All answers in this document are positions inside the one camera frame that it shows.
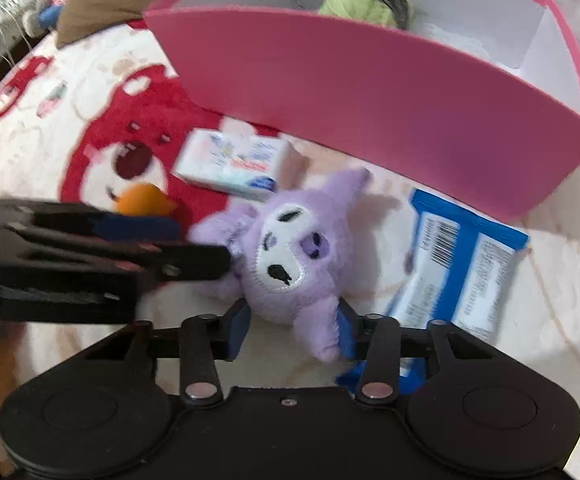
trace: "blue logo on package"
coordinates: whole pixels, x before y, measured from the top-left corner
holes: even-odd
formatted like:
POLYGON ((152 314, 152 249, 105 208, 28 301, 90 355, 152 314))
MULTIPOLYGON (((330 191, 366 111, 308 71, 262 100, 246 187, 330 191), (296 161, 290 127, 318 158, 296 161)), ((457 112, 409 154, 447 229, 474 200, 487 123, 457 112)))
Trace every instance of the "blue logo on package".
MULTIPOLYGON (((410 248, 412 272, 390 300, 386 315, 407 328, 433 319, 457 325, 490 342, 499 318, 497 303, 528 236, 417 189, 410 203, 418 213, 410 248)), ((363 363, 337 378, 351 390, 363 363)), ((412 393, 426 377, 424 359, 402 359, 399 390, 412 393)))
POLYGON ((259 189, 267 189, 269 191, 276 191, 276 181, 268 176, 258 176, 249 181, 248 186, 257 187, 259 189))

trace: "open storage box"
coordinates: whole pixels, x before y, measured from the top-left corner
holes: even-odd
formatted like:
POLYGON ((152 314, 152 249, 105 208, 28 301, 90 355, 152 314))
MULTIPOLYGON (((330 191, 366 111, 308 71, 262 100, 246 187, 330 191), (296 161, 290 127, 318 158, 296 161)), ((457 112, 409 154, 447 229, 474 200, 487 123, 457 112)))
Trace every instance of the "open storage box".
POLYGON ((319 16, 322 1, 158 0, 145 19, 197 104, 503 221, 580 163, 580 51, 552 0, 410 0, 413 32, 319 16))

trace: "plush toy eye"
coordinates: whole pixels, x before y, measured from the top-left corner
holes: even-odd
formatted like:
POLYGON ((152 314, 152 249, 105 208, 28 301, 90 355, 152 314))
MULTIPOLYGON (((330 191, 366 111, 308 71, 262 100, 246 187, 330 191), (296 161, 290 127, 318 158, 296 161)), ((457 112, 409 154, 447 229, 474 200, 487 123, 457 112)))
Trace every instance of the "plush toy eye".
POLYGON ((301 249, 311 260, 320 260, 330 254, 330 244, 328 239, 319 234, 311 233, 299 242, 301 249))
POLYGON ((291 222, 298 216, 301 216, 301 211, 299 209, 295 209, 294 211, 288 211, 287 213, 283 213, 277 220, 280 222, 291 222))
POLYGON ((263 250, 267 251, 270 247, 276 245, 276 236, 272 233, 268 233, 265 238, 263 238, 263 250))

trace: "bedspread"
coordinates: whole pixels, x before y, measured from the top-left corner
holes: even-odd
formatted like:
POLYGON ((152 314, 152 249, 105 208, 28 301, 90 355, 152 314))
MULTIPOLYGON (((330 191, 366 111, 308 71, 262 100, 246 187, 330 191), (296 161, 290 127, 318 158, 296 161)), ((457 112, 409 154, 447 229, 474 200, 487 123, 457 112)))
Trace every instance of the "bedspread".
MULTIPOLYGON (((568 10, 568 2, 560 0, 570 25, 580 33, 576 12, 568 10)), ((87 124, 110 104, 113 90, 119 85, 125 88, 132 74, 149 66, 163 65, 164 73, 174 76, 148 30, 119 25, 59 52, 53 40, 50 35, 33 53, 52 61, 28 82, 12 111, 0 117, 0 196, 56 199, 66 161, 87 124)), ((140 92, 141 86, 133 81, 126 90, 140 92)), ((6 102, 0 106, 7 106, 11 98, 4 97, 6 102)), ((256 130, 230 118, 220 118, 219 124, 256 130)), ((371 170, 372 184, 351 214, 355 272, 344 296, 362 314, 384 312, 405 279, 403 262, 415 219, 408 199, 416 183, 323 146, 289 139, 309 160, 306 186, 350 166, 363 164, 371 170)), ((105 201, 104 194, 99 198, 105 201)), ((517 227, 528 232, 531 242, 500 306, 496 346, 560 384, 580 406, 580 166, 517 227)), ((226 307, 195 294, 189 285, 171 284, 144 298, 140 314, 162 328, 194 314, 220 314, 226 307)), ((41 373, 114 329, 30 324, 18 352, 20 380, 41 373)), ((346 366, 318 363, 296 346, 289 328, 260 319, 253 320, 240 358, 232 364, 218 363, 226 388, 331 384, 346 366)), ((177 380, 176 362, 161 360, 159 384, 175 392, 177 380)), ((580 479, 580 442, 567 469, 580 479)))

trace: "pink plush toy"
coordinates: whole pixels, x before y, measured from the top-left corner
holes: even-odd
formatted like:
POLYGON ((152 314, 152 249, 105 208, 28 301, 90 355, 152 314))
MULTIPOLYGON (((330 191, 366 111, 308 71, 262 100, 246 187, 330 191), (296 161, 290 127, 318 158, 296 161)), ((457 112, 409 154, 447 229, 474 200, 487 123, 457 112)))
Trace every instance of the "pink plush toy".
POLYGON ((347 216, 369 177, 365 168, 340 171, 321 189, 276 194, 260 212, 240 203, 193 226, 191 242, 225 245, 233 256, 232 272, 206 289, 244 297, 264 319, 293 324, 317 359, 336 359, 337 306, 353 257, 347 216))

